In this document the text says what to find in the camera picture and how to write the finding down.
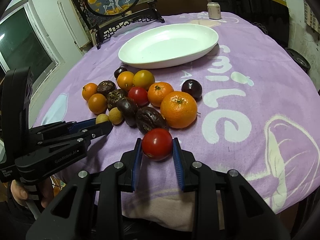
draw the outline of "finger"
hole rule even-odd
[[[39,183],[39,189],[40,192],[43,196],[41,199],[41,205],[46,208],[49,203],[53,200],[53,186],[52,186],[52,181],[51,178],[47,178],[44,181]]]
[[[15,180],[11,183],[11,194],[19,205],[26,206],[25,200],[28,199],[28,191],[19,186]]]

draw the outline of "silver screw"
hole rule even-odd
[[[195,167],[195,168],[201,168],[202,163],[201,162],[193,162],[192,166]]]
[[[80,172],[78,173],[78,176],[79,176],[80,178],[85,178],[87,175],[88,175],[87,171],[80,171]]]
[[[236,176],[239,175],[239,172],[236,171],[236,170],[230,170],[230,171],[229,171],[229,174],[230,174],[231,177],[236,177]]]
[[[115,164],[113,164],[113,166],[116,168],[116,169],[120,169],[123,167],[123,163],[122,162],[116,162]]]

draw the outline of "plate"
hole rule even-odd
[[[203,25],[165,25],[128,40],[119,50],[118,57],[136,68],[172,67],[201,58],[218,40],[217,32]]]

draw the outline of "table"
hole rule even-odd
[[[170,130],[181,148],[213,170],[237,169],[276,213],[314,191],[320,185],[320,98],[307,74],[258,27],[231,13],[222,13],[221,20],[208,19],[206,12],[164,19],[165,24],[206,25],[220,37],[219,44],[196,61],[152,70],[156,81],[168,82],[175,90],[190,78],[203,86],[196,122],[187,129]],[[55,88],[35,125],[95,117],[81,96],[83,85],[115,81],[120,47],[161,25],[129,25],[100,50],[92,48]],[[142,136],[125,123],[115,126],[108,137],[92,141],[88,157],[57,176],[68,182],[83,169],[102,171]],[[193,201],[193,193],[179,191],[171,158],[160,163],[143,158],[137,191],[122,194],[123,215],[191,230]]]

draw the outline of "red tomato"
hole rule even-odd
[[[128,93],[128,97],[133,99],[138,106],[145,106],[149,103],[148,92],[144,88],[133,87]]]
[[[146,133],[141,146],[143,153],[148,158],[161,161],[172,153],[172,136],[165,129],[155,128]]]

